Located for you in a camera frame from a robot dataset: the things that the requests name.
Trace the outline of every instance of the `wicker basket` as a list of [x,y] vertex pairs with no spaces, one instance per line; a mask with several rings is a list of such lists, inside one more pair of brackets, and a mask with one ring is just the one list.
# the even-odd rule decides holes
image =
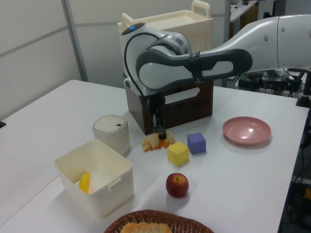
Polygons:
[[104,233],[120,233],[129,222],[166,223],[173,233],[214,233],[210,228],[193,219],[156,210],[140,210],[128,213],[114,221]]

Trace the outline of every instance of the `pink dish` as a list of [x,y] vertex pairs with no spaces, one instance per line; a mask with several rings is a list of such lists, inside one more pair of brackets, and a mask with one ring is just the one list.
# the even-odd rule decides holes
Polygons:
[[271,135],[270,126],[257,118],[240,116],[227,120],[223,125],[224,136],[242,145],[257,145]]

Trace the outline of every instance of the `yellow foam block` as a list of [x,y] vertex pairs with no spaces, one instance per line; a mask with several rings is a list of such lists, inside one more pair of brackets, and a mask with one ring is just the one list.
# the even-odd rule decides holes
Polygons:
[[181,142],[176,142],[167,148],[167,158],[176,166],[189,161],[189,148]]

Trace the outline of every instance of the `red apple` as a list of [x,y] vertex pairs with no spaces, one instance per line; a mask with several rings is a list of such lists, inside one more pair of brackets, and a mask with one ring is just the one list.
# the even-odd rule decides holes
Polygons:
[[173,173],[166,179],[166,190],[174,198],[184,197],[189,189],[188,179],[181,173]]

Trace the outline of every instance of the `purple cube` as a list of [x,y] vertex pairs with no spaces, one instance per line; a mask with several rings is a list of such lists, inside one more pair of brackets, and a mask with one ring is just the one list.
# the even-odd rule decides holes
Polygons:
[[201,133],[188,134],[187,143],[191,154],[206,152],[206,140]]

